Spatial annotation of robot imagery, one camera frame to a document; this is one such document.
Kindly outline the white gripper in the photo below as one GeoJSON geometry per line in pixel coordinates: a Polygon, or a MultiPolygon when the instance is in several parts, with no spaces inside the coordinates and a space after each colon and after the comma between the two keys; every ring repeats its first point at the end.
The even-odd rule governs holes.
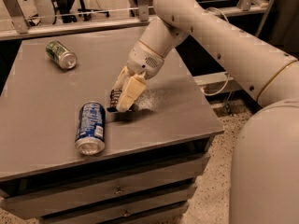
{"type": "Polygon", "coordinates": [[[126,112],[146,89],[146,79],[157,75],[164,64],[164,59],[137,41],[128,55],[127,66],[124,66],[112,87],[113,91],[121,91],[116,108],[119,112],[126,112]]]}

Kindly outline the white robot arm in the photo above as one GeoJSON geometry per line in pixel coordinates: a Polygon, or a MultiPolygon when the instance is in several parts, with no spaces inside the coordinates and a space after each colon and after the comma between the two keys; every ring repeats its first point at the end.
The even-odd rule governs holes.
{"type": "Polygon", "coordinates": [[[133,46],[111,104],[130,109],[164,59],[191,35],[261,110],[237,137],[231,166],[230,224],[299,224],[299,61],[195,0],[153,0],[156,18],[133,46]]]}

